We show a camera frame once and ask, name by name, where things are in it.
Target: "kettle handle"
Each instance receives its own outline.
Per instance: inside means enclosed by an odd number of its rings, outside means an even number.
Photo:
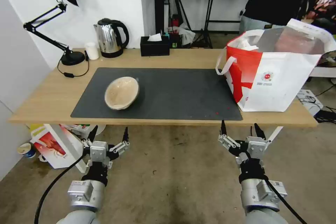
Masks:
[[[130,38],[129,38],[130,35],[128,34],[128,30],[127,30],[126,26],[122,22],[120,22],[119,20],[111,20],[111,24],[114,24],[117,27],[121,27],[122,30],[124,31],[125,36],[126,36],[126,40],[125,40],[124,43],[122,43],[120,45],[120,47],[121,48],[126,48],[126,46],[128,45],[128,42],[130,41]]]

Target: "bowl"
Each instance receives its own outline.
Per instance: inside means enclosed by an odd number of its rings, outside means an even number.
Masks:
[[[112,81],[105,91],[105,103],[113,110],[128,108],[139,94],[136,79],[126,76]]]

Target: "desk lamp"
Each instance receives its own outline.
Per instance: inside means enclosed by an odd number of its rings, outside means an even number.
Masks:
[[[23,25],[23,28],[36,36],[44,39],[45,41],[53,44],[54,46],[58,47],[59,49],[63,50],[63,56],[61,58],[61,62],[63,65],[77,65],[85,60],[85,56],[81,52],[72,51],[69,49],[68,45],[62,44],[60,42],[57,42],[55,40],[52,40],[48,38],[46,35],[43,35],[42,33],[38,32],[36,29],[40,27],[41,25],[44,25],[45,23],[49,22],[50,20],[54,19],[55,17],[61,15],[64,13],[67,9],[67,4],[63,2],[63,0],[56,0],[59,4],[52,8],[51,10],[47,11],[46,13],[42,14],[41,16],[38,16],[34,20],[27,22]],[[68,0],[73,5],[78,6],[78,0]],[[53,12],[54,10],[59,9],[60,12],[55,14],[54,16],[47,18],[47,19],[41,19],[42,17],[48,15],[49,13]]]

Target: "electric kettle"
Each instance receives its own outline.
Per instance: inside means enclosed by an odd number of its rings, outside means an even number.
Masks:
[[[107,18],[99,20],[98,23],[93,26],[96,30],[101,55],[106,58],[120,56],[130,40],[126,26],[118,20]],[[121,27],[125,33],[126,40],[124,43],[121,42],[118,27]]]

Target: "lamp arm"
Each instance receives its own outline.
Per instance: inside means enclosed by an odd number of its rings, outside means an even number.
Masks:
[[[54,16],[48,18],[48,19],[44,19],[44,20],[40,20],[42,17],[46,16],[47,14],[53,12],[54,10],[60,9],[61,12],[55,14]],[[50,44],[53,44],[54,46],[58,47],[59,49],[63,50],[64,52],[69,52],[71,53],[72,51],[69,49],[69,46],[64,46],[63,44],[52,40],[51,38],[47,37],[46,35],[38,32],[36,29],[38,27],[40,27],[41,25],[49,22],[50,20],[54,19],[55,17],[63,14],[67,9],[67,5],[65,3],[59,3],[57,6],[55,6],[54,8],[52,8],[51,10],[43,13],[41,16],[38,16],[37,18],[33,19],[32,21],[29,21],[27,23],[25,23],[23,25],[23,28],[33,34],[35,34],[36,36],[40,37],[41,39],[49,42]]]

